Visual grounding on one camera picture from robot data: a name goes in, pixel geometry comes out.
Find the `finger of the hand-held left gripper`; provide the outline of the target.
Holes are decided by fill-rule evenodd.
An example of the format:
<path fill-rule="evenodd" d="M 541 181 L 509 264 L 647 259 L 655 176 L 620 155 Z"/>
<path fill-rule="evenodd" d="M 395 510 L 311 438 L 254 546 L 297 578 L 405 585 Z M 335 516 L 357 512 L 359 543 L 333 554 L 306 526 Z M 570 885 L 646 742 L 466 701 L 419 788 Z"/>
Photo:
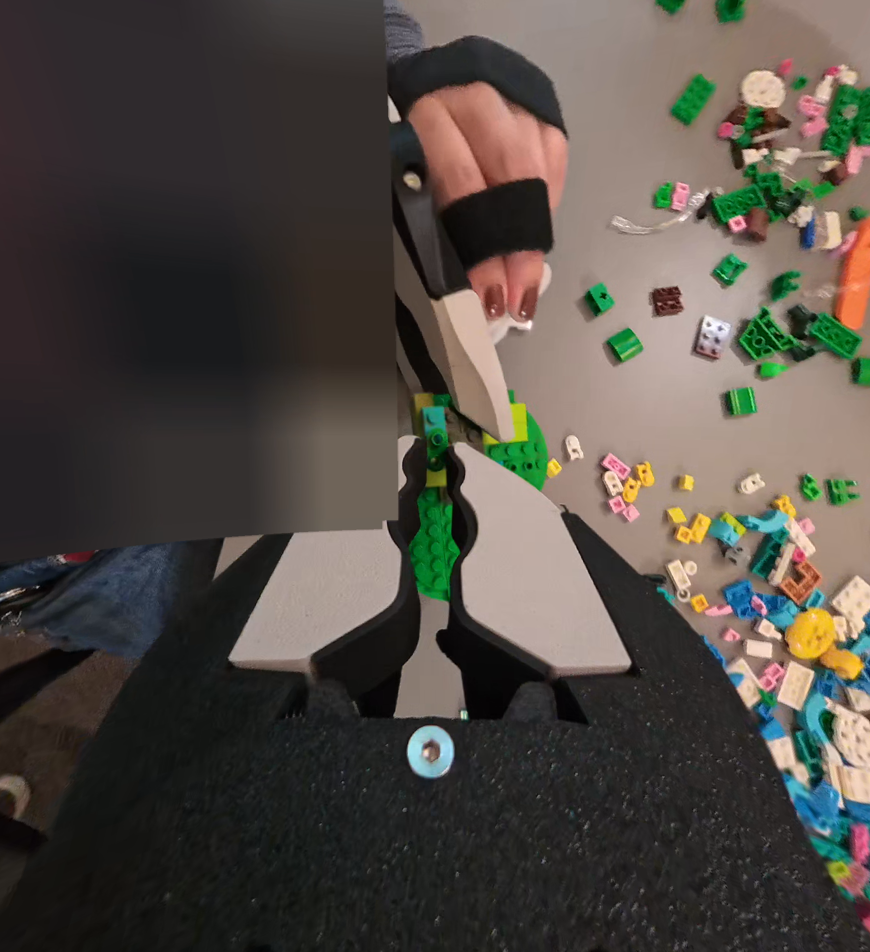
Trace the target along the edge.
<path fill-rule="evenodd" d="M 448 393 L 463 417 L 474 417 L 472 328 L 458 295 L 433 301 L 394 231 L 396 360 L 412 392 Z"/>
<path fill-rule="evenodd" d="M 508 388 L 476 293 L 454 292 L 435 301 L 445 351 L 441 370 L 456 409 L 500 443 L 515 439 Z"/>

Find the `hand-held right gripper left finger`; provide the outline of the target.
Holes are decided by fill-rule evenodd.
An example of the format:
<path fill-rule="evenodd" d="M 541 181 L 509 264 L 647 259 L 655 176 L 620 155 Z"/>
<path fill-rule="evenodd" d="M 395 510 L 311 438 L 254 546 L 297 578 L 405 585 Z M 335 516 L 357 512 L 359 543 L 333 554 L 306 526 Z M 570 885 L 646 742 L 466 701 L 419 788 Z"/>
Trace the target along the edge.
<path fill-rule="evenodd" d="M 395 714 L 419 640 L 410 544 L 420 526 L 423 443 L 397 449 L 398 515 L 377 530 L 291 535 L 228 661 L 341 684 L 364 717 Z"/>

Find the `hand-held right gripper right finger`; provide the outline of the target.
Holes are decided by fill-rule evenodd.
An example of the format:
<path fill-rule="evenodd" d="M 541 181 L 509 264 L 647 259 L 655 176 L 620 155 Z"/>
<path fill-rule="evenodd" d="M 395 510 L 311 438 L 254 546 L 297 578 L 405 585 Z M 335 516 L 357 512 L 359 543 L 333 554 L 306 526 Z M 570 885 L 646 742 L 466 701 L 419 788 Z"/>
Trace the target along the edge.
<path fill-rule="evenodd" d="M 582 719 L 567 684 L 631 675 L 634 661 L 566 513 L 471 446 L 449 450 L 447 473 L 459 553 L 438 644 L 468 717 L 503 718 L 527 686 L 554 718 Z"/>

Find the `green toy brick model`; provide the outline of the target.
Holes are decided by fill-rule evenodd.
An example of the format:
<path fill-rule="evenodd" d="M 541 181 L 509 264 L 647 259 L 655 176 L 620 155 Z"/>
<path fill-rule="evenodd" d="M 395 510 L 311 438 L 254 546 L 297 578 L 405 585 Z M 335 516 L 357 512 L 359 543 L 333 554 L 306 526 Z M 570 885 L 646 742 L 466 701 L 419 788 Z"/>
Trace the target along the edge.
<path fill-rule="evenodd" d="M 447 449 L 467 443 L 488 459 L 518 475 L 537 490 L 547 481 L 545 437 L 526 406 L 508 392 L 515 439 L 501 443 L 480 428 L 468 426 L 456 413 L 448 394 L 428 392 L 412 397 L 412 422 L 427 453 L 425 489 L 417 500 L 419 530 L 409 545 L 417 589 L 432 599 L 447 601 L 450 577 L 459 548 L 452 533 L 453 506 L 448 491 Z"/>

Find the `pile of colourful toy bricks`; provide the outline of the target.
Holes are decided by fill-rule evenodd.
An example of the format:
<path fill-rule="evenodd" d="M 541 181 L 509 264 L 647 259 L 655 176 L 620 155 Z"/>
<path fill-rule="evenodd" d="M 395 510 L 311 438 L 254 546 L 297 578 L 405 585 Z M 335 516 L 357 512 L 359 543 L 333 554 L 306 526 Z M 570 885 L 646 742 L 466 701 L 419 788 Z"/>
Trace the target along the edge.
<path fill-rule="evenodd" d="M 658 575 L 672 606 L 720 626 L 701 637 L 753 716 L 834 888 L 870 934 L 870 582 L 822 589 L 814 526 L 779 496 L 759 514 L 667 507 L 680 545 L 711 544 L 738 577 L 704 585 L 682 552 Z"/>

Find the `scattered pink yellow toy bricks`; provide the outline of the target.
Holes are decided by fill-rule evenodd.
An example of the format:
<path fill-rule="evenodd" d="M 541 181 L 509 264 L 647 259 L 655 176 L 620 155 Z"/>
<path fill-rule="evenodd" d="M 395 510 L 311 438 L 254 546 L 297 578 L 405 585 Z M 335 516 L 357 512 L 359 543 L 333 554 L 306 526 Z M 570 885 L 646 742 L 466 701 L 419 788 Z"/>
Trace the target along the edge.
<path fill-rule="evenodd" d="M 594 501 L 598 503 L 599 512 L 624 526 L 631 526 L 643 519 L 644 506 L 650 502 L 651 493 L 659 486 L 652 463 L 643 459 L 630 464 L 613 451 L 606 451 L 599 456 L 588 453 L 581 439 L 584 459 L 569 462 L 565 460 L 564 438 L 560 444 L 560 454 L 552 456 L 546 463 L 546 484 L 559 482 L 565 471 L 585 475 L 585 486 L 595 491 Z M 690 513 L 682 506 L 671 505 L 662 509 L 660 517 L 672 537 L 682 544 L 701 543 L 712 535 L 714 521 L 701 511 Z"/>

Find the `person's jeans leg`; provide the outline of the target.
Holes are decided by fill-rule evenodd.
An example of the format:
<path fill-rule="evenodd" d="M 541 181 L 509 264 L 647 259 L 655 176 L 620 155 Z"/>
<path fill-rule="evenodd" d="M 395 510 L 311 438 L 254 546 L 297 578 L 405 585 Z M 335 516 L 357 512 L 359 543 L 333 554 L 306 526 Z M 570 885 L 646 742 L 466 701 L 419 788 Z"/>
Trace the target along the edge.
<path fill-rule="evenodd" d="M 0 631 L 55 649 L 138 659 L 203 596 L 223 539 L 0 563 Z"/>

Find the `orange brick separator tool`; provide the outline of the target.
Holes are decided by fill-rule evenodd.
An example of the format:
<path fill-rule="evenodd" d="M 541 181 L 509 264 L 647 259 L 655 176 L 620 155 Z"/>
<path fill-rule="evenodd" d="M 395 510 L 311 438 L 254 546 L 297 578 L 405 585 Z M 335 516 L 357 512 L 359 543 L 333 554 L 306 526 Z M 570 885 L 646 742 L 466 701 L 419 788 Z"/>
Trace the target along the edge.
<path fill-rule="evenodd" d="M 834 296 L 833 316 L 857 331 L 864 325 L 870 298 L 870 215 L 861 219 L 845 256 Z"/>

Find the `scatter of green toy bricks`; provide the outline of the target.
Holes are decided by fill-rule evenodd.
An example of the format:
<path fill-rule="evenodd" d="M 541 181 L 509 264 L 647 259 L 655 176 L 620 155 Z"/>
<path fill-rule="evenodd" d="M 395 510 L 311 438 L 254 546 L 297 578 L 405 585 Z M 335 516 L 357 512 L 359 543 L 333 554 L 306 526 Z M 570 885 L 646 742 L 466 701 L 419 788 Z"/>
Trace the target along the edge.
<path fill-rule="evenodd" d="M 572 200 L 592 230 L 586 298 L 612 411 L 685 411 L 760 363 L 825 354 L 870 389 L 861 329 L 833 316 L 870 215 L 870 70 L 778 2 L 590 2 L 576 66 Z M 652 289 L 684 308 L 655 317 Z"/>

